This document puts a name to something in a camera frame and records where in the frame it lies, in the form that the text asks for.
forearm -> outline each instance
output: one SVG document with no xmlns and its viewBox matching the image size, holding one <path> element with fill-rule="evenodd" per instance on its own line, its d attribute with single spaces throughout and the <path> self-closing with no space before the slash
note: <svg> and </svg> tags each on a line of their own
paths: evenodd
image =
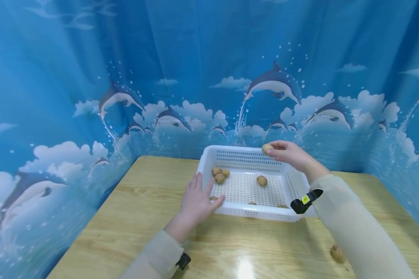
<svg viewBox="0 0 419 279">
<path fill-rule="evenodd" d="M 328 174 L 310 188 L 324 191 L 313 206 L 358 279 L 415 278 L 391 238 L 341 178 Z"/>
<path fill-rule="evenodd" d="M 144 248 L 121 279 L 169 279 L 183 253 L 182 244 L 192 224 L 176 215 Z"/>
</svg>

wrist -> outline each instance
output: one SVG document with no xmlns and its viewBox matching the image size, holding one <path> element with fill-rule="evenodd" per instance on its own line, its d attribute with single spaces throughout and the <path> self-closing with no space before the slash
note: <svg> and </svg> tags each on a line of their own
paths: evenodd
<svg viewBox="0 0 419 279">
<path fill-rule="evenodd" d="M 311 184 L 317 178 L 330 174 L 331 172 L 320 162 L 316 161 L 316 159 L 312 158 L 312 160 L 304 166 L 303 173 L 306 175 L 309 184 Z"/>
<path fill-rule="evenodd" d="M 189 218 L 179 213 L 169 221 L 164 231 L 177 240 L 178 243 L 183 244 L 194 227 L 195 224 L 189 221 Z"/>
</svg>

left hand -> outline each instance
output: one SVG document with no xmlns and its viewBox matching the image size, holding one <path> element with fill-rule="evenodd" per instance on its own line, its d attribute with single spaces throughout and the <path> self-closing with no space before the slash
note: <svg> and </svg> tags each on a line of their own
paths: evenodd
<svg viewBox="0 0 419 279">
<path fill-rule="evenodd" d="M 220 196 L 213 203 L 210 202 L 210 194 L 213 190 L 214 178 L 211 178 L 202 189 L 202 174 L 195 174 L 186 184 L 180 212 L 166 225 L 165 232 L 171 235 L 179 243 L 183 243 L 189 232 L 197 224 L 205 221 L 218 209 L 225 200 L 225 195 Z"/>
<path fill-rule="evenodd" d="M 214 178 L 212 177 L 206 188 L 202 189 L 202 174 L 198 173 L 186 185 L 181 208 L 178 215 L 188 220 L 193 226 L 205 221 L 210 215 L 221 207 L 225 195 L 220 196 L 213 203 L 210 202 L 210 194 L 213 190 Z"/>
</svg>

hand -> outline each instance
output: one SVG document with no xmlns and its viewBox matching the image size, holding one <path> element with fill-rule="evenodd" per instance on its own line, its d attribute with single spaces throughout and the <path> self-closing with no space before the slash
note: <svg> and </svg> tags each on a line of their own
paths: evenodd
<svg viewBox="0 0 419 279">
<path fill-rule="evenodd" d="M 223 204 L 225 195 L 220 196 L 213 203 L 210 202 L 213 185 L 214 178 L 211 178 L 203 190 L 201 173 L 195 174 L 186 185 L 180 212 L 165 228 L 165 231 L 179 243 L 183 243 L 188 233 L 197 224 L 205 221 Z"/>
<path fill-rule="evenodd" d="M 269 156 L 274 157 L 276 161 L 291 164 L 298 171 L 306 174 L 309 183 L 330 173 L 324 165 L 316 161 L 294 142 L 272 141 L 269 144 L 274 147 L 274 150 L 267 151 Z"/>
</svg>

yellow label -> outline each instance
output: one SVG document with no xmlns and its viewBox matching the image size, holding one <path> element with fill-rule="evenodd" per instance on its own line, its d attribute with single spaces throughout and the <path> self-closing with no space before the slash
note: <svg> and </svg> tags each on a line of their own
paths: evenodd
<svg viewBox="0 0 419 279">
<path fill-rule="evenodd" d="M 306 203 L 310 202 L 310 199 L 307 195 L 305 195 L 302 199 L 301 202 L 303 202 L 303 205 L 305 205 Z"/>
</svg>

